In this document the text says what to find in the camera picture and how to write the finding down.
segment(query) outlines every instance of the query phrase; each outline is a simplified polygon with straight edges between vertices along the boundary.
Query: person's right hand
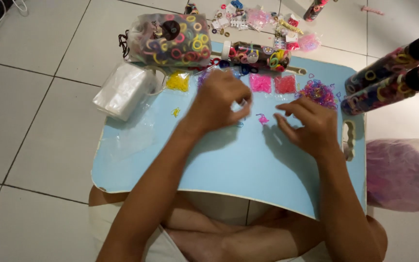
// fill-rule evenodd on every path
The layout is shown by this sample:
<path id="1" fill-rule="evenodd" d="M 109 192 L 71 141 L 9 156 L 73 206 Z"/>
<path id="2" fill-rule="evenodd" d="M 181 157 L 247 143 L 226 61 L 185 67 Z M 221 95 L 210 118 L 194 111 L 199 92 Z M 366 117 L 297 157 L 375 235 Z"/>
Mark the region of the person's right hand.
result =
<path id="1" fill-rule="evenodd" d="M 332 153 L 341 152 L 337 142 L 337 113 L 308 98 L 299 98 L 288 104 L 280 104 L 277 109 L 285 110 L 285 115 L 294 114 L 304 127 L 293 128 L 281 114 L 276 113 L 278 127 L 296 146 L 318 159 Z"/>

